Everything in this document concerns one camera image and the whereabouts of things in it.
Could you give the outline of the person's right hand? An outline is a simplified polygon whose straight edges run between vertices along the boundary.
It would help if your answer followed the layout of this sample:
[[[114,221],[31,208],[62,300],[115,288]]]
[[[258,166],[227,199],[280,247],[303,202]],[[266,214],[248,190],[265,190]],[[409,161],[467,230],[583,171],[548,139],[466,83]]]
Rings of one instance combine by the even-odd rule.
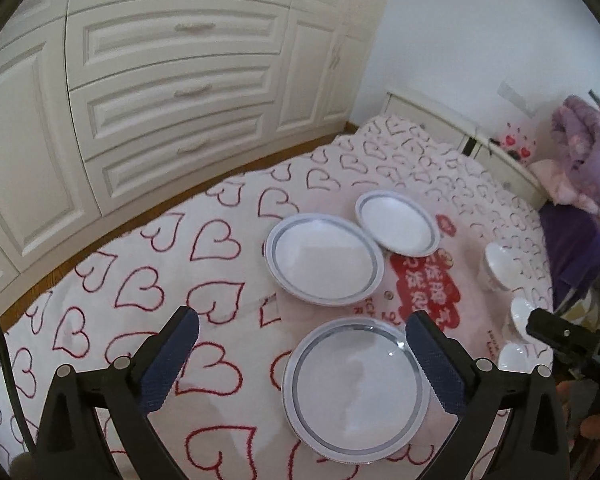
[[[570,417],[569,396],[573,385],[574,382],[560,382],[556,386],[565,420],[569,420]],[[592,454],[585,462],[588,468],[595,470],[600,464],[600,414],[592,415],[581,422],[580,435],[595,443]]]

